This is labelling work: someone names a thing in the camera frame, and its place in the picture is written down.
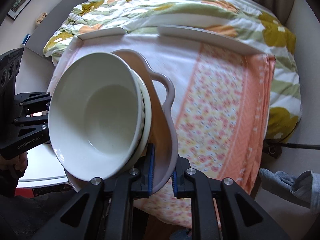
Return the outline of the person's left hand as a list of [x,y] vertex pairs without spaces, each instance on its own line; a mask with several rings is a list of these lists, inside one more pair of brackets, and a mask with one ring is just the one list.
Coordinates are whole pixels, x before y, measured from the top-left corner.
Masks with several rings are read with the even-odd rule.
[[7,170],[11,167],[14,167],[17,171],[25,171],[28,167],[28,152],[24,152],[10,160],[5,160],[3,157],[0,157],[1,170]]

